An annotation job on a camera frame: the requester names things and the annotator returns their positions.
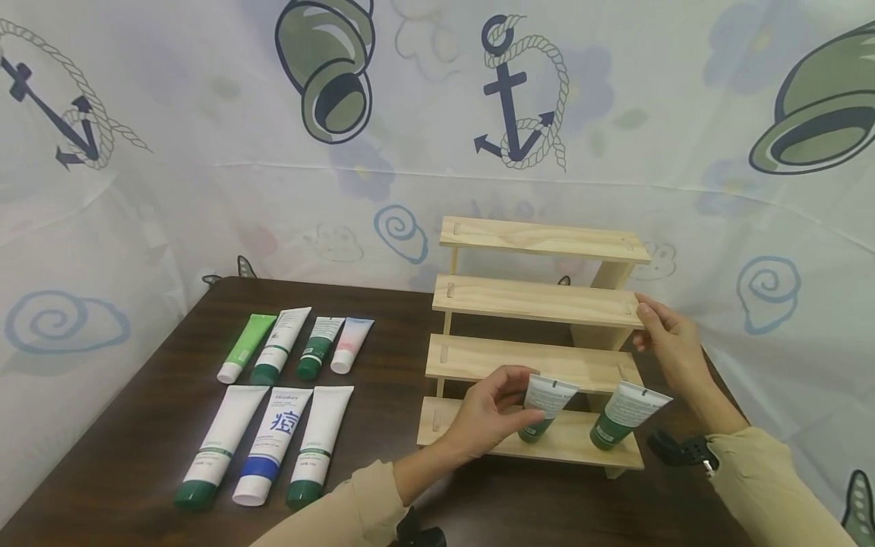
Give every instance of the table surface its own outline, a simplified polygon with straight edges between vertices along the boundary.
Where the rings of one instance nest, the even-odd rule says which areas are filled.
[[[355,386],[326,482],[330,491],[375,459],[417,449],[429,334],[443,314],[431,295],[262,279],[223,279],[211,288],[70,453],[0,530],[0,545],[101,547],[246,546],[290,515],[284,505],[304,427],[267,503],[231,502],[241,465],[267,402],[249,425],[213,508],[190,514],[173,494],[224,395],[219,366],[250,313],[311,305],[280,385],[311,387],[295,365],[318,315],[375,319],[349,375],[325,368],[319,385]],[[570,345],[567,326],[516,319],[453,318],[453,333]],[[668,392],[658,364],[636,356],[645,384]],[[241,378],[248,378],[249,367]],[[467,384],[447,382],[461,397]],[[570,408],[585,409],[578,395]],[[643,445],[647,432],[697,433],[680,401],[662,409],[638,435],[647,469],[608,480],[601,468],[486,456],[440,481],[416,503],[425,527],[440,526],[454,545],[746,545],[744,532],[713,493],[701,468],[669,468]]]

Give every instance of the white backdrop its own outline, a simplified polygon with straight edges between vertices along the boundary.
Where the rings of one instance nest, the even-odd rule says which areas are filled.
[[[702,324],[829,510],[871,495],[867,2],[0,7],[0,522],[204,277],[242,255],[259,277],[430,291],[444,214],[637,232],[655,260],[633,288]],[[574,284],[597,266],[460,263]]]

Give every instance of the sleeve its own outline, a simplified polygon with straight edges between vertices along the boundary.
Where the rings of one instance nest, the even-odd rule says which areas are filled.
[[[733,435],[710,435],[708,442],[720,460],[711,484],[754,544],[856,547],[802,484],[786,445],[753,427]]]
[[[376,461],[269,530],[251,547],[385,547],[407,515],[392,464]]]

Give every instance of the wooden stair shelf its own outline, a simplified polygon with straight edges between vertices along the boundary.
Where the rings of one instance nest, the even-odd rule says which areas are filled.
[[[425,377],[478,382],[501,365],[535,368],[582,393],[611,395],[620,380],[641,385],[632,355],[583,347],[545,346],[432,334]]]
[[[456,417],[462,402],[458,399],[423,399],[423,412],[419,417],[419,435],[416,443],[430,445],[446,433]],[[549,459],[570,463],[626,469],[643,469],[644,461],[638,443],[630,435],[623,442],[605,452],[590,441],[590,429],[598,414],[562,410],[550,425],[547,433],[536,443],[527,443],[518,435],[511,435],[496,446],[491,454],[517,458]]]
[[[423,400],[420,446],[437,440],[461,405],[443,398],[445,380],[477,382],[501,365],[525,365],[580,386],[593,410],[600,410],[618,382],[643,385],[632,356],[617,351],[635,328],[642,328],[635,313],[638,300],[619,290],[636,264],[650,262],[635,234],[447,216],[440,244],[452,247],[450,275],[437,276],[435,283],[432,308],[444,312],[444,333],[432,334],[429,342],[425,375],[437,378],[437,397]],[[602,264],[590,287],[465,277],[456,275],[463,247],[579,256]],[[567,323],[575,347],[451,336],[453,313]],[[602,466],[610,479],[643,469],[634,435],[609,452],[592,444],[589,430],[597,417],[564,410],[536,443],[512,435],[491,453]]]

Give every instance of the wooden shelf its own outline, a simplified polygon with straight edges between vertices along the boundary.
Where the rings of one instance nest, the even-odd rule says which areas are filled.
[[[501,365],[522,365],[580,386],[584,393],[612,394],[621,380],[644,385],[632,355],[580,347],[544,346],[432,334],[425,375],[477,382]]]
[[[514,250],[537,255],[571,255],[648,264],[650,255],[631,232],[547,226],[445,216],[440,244],[447,247]]]
[[[431,307],[517,319],[536,319],[572,325],[643,328],[629,291],[569,287],[440,274]]]
[[[423,409],[419,416],[419,433],[416,444],[430,445],[450,427],[452,419],[459,411],[461,401],[455,399],[423,399]],[[516,458],[548,459],[578,464],[590,464],[622,469],[643,469],[644,461],[634,435],[610,451],[599,450],[590,441],[590,429],[598,414],[563,410],[556,417],[543,437],[535,443],[523,442],[518,435],[501,441],[490,453]]]

